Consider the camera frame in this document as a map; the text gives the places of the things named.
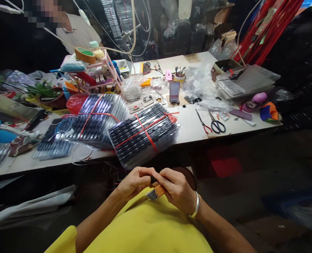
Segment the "red cables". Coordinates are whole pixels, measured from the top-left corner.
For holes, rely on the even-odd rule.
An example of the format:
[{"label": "red cables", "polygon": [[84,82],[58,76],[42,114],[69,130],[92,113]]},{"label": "red cables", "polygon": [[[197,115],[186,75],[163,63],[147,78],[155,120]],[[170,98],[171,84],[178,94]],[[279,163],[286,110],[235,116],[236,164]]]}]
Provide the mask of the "red cables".
[{"label": "red cables", "polygon": [[[302,3],[303,0],[267,0],[262,5],[239,45],[239,51],[245,63],[261,65],[264,62]],[[262,31],[258,31],[260,26],[263,26],[267,14],[271,13],[270,9],[275,8],[276,12],[272,15],[272,18],[268,20]],[[240,56],[237,52],[234,60],[240,61]]]}]

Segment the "blue crate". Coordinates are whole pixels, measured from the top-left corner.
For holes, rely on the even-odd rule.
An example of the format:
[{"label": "blue crate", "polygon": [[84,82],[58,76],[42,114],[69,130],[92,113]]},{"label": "blue crate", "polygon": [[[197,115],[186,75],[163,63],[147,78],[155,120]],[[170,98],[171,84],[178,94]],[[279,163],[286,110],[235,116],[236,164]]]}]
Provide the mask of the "blue crate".
[{"label": "blue crate", "polygon": [[312,0],[304,0],[302,5],[301,5],[301,8],[308,8],[312,5]]}]

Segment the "yellow shirt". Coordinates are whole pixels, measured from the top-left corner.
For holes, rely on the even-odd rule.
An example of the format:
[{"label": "yellow shirt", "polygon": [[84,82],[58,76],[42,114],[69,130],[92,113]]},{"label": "yellow shirt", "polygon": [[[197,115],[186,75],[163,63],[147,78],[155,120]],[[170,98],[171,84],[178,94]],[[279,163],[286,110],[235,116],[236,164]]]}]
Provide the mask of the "yellow shirt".
[{"label": "yellow shirt", "polygon": [[[130,200],[84,252],[212,252],[192,219],[164,195],[151,201],[145,196],[149,191],[146,188]],[[75,252],[76,234],[74,226],[68,227],[46,253]]]}]

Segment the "white table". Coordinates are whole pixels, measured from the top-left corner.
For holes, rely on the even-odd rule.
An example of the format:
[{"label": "white table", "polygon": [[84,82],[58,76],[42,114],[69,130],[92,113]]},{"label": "white table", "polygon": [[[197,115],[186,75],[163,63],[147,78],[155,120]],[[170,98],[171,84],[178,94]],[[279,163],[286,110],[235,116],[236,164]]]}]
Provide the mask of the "white table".
[{"label": "white table", "polygon": [[[190,66],[198,67],[201,65],[202,62],[210,62],[211,67],[215,63],[216,59],[209,53],[209,52],[202,52],[197,54],[192,54],[185,56],[186,60],[189,62]],[[147,61],[150,62],[150,65],[153,67],[153,65],[156,64],[156,60],[153,61]],[[149,74],[145,75],[147,78],[152,77],[160,77],[155,70],[152,70]],[[169,90],[163,90],[162,94],[164,96],[169,94]],[[169,107],[168,104],[165,104],[164,107],[169,112],[180,112],[179,114],[175,115],[178,118],[178,122],[182,125],[180,128],[180,134],[177,139],[177,144],[179,143],[187,143],[187,142],[193,142],[193,141],[200,141],[207,138],[216,138],[226,135],[235,135],[235,134],[241,134],[246,132],[252,132],[256,130],[262,130],[267,129],[271,127],[275,127],[275,124],[269,124],[260,119],[259,112],[252,113],[253,115],[253,122],[256,123],[255,126],[250,126],[247,124],[244,120],[239,118],[239,120],[235,121],[234,119],[237,118],[234,115],[230,115],[230,119],[226,122],[223,120],[220,120],[224,125],[226,126],[226,132],[225,133],[212,133],[209,136],[206,135],[203,126],[200,123],[200,120],[198,118],[198,115],[195,111],[195,108],[197,107],[196,104],[190,104],[187,105],[186,108],[183,108],[181,106],[177,107]],[[211,117],[209,116],[209,113],[207,111],[199,111],[199,114],[202,118],[202,121],[207,125],[210,126],[211,124]],[[58,118],[60,116],[58,115],[51,115],[50,120],[53,120],[54,118]],[[35,130],[40,130],[40,132],[45,132],[50,125],[50,122],[48,120],[40,123]],[[34,170],[34,169],[40,169],[45,167],[51,167],[51,166],[58,166],[63,164],[70,164],[72,162],[77,162],[78,160],[81,160],[83,158],[86,158],[91,152],[91,149],[85,146],[78,146],[75,150],[73,156],[68,156],[65,158],[60,159],[54,159],[54,160],[47,160],[47,161],[39,161],[32,159],[34,149],[22,154],[18,157],[12,158],[8,157],[2,164],[0,168],[0,175],[5,174],[11,174],[11,173],[19,173],[24,172],[28,170]],[[97,158],[105,158],[109,156],[115,156],[114,151],[97,151],[94,150],[91,154],[92,159]]]}]

